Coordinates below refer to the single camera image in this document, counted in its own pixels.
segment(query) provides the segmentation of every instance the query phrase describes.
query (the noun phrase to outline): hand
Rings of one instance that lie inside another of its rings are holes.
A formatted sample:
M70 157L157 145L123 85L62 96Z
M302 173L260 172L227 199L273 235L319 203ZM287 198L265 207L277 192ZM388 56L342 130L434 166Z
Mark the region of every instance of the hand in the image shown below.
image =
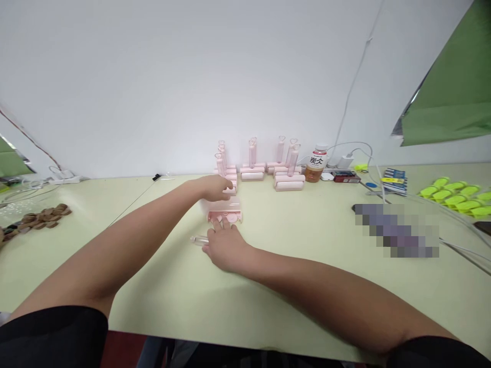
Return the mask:
M222 221L223 228L217 219L213 220L215 230L208 230L209 245L203 246L203 252L223 271L241 273L251 262L255 248L246 243L237 226L230 226L225 217Z
M194 182L197 185L198 190L202 193L202 197L210 202L229 200L230 195L224 194L223 191L227 188L234 188L230 180L227 180L220 175L203 176L194 180Z

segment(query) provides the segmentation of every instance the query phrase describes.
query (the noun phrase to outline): pixelated area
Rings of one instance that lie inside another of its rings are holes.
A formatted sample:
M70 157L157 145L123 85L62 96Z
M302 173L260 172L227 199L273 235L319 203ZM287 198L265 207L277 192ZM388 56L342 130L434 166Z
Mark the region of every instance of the pixelated area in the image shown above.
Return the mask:
M356 204L355 223L391 258L438 258L438 209L426 204Z

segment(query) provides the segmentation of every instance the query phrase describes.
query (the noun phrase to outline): red box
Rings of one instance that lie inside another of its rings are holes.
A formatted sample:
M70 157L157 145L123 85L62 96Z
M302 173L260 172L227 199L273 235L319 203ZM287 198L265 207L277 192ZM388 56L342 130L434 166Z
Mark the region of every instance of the red box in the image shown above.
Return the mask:
M352 182L352 183L358 183L362 181L358 175L351 175L351 176L338 176L336 175L334 177L335 182Z

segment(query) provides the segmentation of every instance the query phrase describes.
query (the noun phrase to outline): white wall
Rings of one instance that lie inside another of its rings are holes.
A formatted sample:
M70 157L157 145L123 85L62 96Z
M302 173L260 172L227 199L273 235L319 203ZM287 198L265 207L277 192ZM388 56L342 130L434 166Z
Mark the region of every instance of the white wall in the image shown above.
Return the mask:
M340 142L371 143L380 164L489 160L490 136L415 148L389 139L470 3L384 3ZM299 138L307 154L334 142L379 5L3 2L0 104L64 167L89 177L209 172L218 140L241 163L254 135L259 159L273 159L280 134ZM0 131L49 175L49 160L5 119Z

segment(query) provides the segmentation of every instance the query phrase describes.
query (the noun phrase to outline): person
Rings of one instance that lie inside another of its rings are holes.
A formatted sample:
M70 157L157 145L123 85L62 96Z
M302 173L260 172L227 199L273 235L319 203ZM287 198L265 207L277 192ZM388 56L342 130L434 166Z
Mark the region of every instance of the person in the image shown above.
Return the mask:
M0 327L0 366L99 366L118 290L198 200L226 200L226 188L232 183L218 175L187 181L82 247ZM203 247L213 264L283 294L349 343L385 356L388 368L491 366L384 288L333 266L254 248L225 218L213 227Z

